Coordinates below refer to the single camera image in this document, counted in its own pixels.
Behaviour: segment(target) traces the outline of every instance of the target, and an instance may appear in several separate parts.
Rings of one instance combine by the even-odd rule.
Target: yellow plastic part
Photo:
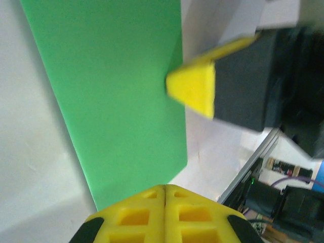
[[[258,35],[216,47],[167,75],[167,93],[208,118],[214,117],[215,61],[252,44]]]
[[[240,243],[227,221],[244,216],[175,185],[159,185],[87,220],[104,222],[94,243]]]

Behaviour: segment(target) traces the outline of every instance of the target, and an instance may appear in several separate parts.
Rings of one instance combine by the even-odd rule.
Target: white wall
[[[95,207],[19,0],[0,16],[0,241],[68,241]]]

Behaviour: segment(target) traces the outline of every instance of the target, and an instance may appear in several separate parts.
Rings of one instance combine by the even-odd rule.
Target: yellow triangular block
[[[175,185],[159,185],[120,201],[86,222],[104,219],[94,243],[240,243],[227,221],[244,216]]]
[[[214,118],[217,70],[215,61],[252,44],[258,35],[244,37],[214,49],[168,73],[167,94],[210,119]]]

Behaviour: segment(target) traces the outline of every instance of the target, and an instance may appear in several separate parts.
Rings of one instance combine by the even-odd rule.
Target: green panel
[[[21,0],[97,208],[187,162],[180,0]]]

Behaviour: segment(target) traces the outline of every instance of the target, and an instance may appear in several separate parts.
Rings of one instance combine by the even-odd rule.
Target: wire
[[[249,223],[250,224],[253,224],[253,223],[263,223],[263,224],[270,224],[270,225],[273,225],[273,223],[269,220],[266,220],[266,219],[248,219]]]
[[[279,179],[279,180],[273,182],[273,183],[271,184],[271,186],[274,187],[274,186],[276,186],[277,184],[279,184],[279,183],[281,183],[281,182],[283,182],[283,181],[288,181],[288,180],[298,180],[298,181],[303,181],[303,182],[305,182],[305,183],[310,183],[310,182],[312,182],[312,183],[314,183],[314,184],[316,184],[316,185],[318,185],[318,186],[324,188],[324,184],[323,184],[323,183],[320,183],[319,181],[316,181],[316,180],[313,180],[313,179],[310,179],[310,178],[308,178],[308,177],[304,177],[304,176],[290,176],[290,177],[281,178],[281,179]],[[249,211],[250,211],[250,209],[247,209],[247,210],[243,213],[243,215],[245,216]]]

